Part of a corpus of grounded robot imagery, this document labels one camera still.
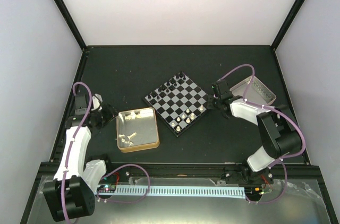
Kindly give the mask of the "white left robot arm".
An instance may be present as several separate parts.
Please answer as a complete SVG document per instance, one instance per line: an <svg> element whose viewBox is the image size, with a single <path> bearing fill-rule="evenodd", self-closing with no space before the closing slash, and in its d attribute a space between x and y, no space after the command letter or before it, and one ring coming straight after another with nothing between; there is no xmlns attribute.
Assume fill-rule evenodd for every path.
<svg viewBox="0 0 340 224"><path fill-rule="evenodd" d="M75 113L66 121L66 142L59 168L53 180L42 189L52 218L56 222L93 214L99 181L114 175L108 155L91 157L86 150L93 128L101 129L112 121L117 111L103 102L101 95L80 94L75 98Z"/></svg>

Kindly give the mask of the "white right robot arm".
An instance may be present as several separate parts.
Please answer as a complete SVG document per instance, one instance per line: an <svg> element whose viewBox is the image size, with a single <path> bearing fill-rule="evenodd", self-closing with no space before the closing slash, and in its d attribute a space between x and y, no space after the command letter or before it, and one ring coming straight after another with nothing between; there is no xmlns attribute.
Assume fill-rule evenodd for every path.
<svg viewBox="0 0 340 224"><path fill-rule="evenodd" d="M260 105L241 96L222 98L210 95L207 107L220 110L226 118L233 116L257 125L261 147L247 158L241 170L247 183L258 180L264 169L305 151L304 135L287 106Z"/></svg>

